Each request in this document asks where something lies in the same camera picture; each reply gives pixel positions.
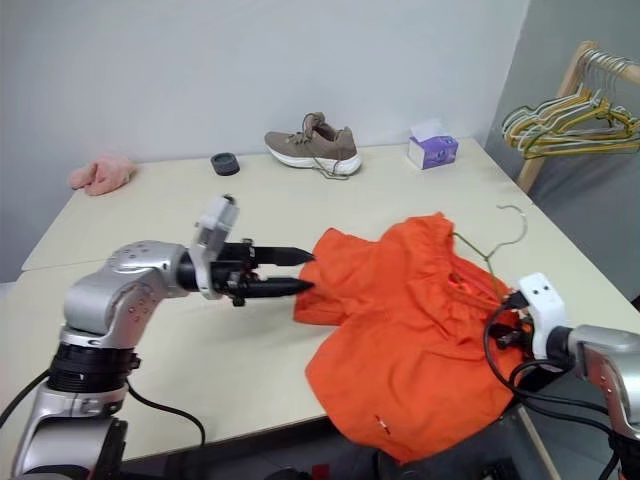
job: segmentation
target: white table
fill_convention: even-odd
[[[215,176],[206,159],[160,162],[144,165],[130,185],[112,195],[76,193],[26,262],[33,270],[0,303],[0,405],[48,366],[71,283],[123,244],[145,238],[188,243],[208,198],[226,192],[241,209],[233,239],[249,236],[258,244],[306,249],[330,226],[376,239],[407,216],[441,210],[457,231],[488,251],[520,230],[517,214],[495,206],[517,205],[527,214],[529,234],[497,254],[496,273],[513,285],[523,275],[545,272],[565,299],[573,325],[640,332],[640,316],[629,302],[473,140],[461,141],[455,164],[427,171],[409,164],[404,149],[363,149],[362,172],[346,182],[254,156],[240,159],[242,171],[234,177]],[[458,245],[457,251],[481,263],[468,247]],[[322,416],[304,367],[331,328],[294,323],[292,305],[292,299],[254,300],[238,309],[196,295],[166,301],[139,346],[143,364],[132,383],[148,398],[201,418],[209,441]],[[0,433],[0,474],[8,472],[29,408],[30,399]],[[132,399],[120,416],[131,425],[126,458],[198,439],[188,422]]]

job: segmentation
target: wooden rack pole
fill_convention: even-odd
[[[591,48],[597,49],[598,47],[598,42],[587,41],[580,44],[576,52],[573,54],[569,67],[564,74],[564,78],[562,79],[556,98],[571,95],[576,91],[578,84],[580,83],[580,58],[587,50]],[[600,62],[596,62],[596,64],[600,68],[607,68],[606,65],[603,65]],[[630,83],[640,85],[640,66],[635,64],[628,65],[627,68],[625,68],[618,76]],[[546,159],[544,157],[525,160],[517,180],[518,186],[524,190],[525,193],[529,193],[529,190],[531,190],[531,187],[536,181],[536,178],[538,178],[538,174],[540,173],[545,160]]]

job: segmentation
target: purple tissue box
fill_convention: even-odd
[[[452,163],[456,159],[458,142],[453,137],[431,137],[418,142],[409,137],[409,160],[418,168],[425,169]]]

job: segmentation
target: pink towel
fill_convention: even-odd
[[[74,190],[84,188],[87,195],[102,195],[127,183],[135,171],[136,166],[127,157],[102,155],[86,167],[71,172],[68,183]]]

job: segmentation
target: sneaker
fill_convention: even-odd
[[[351,129],[335,130],[321,112],[305,115],[302,132],[269,132],[264,142],[285,165],[319,169],[332,178],[351,175],[362,164]]]

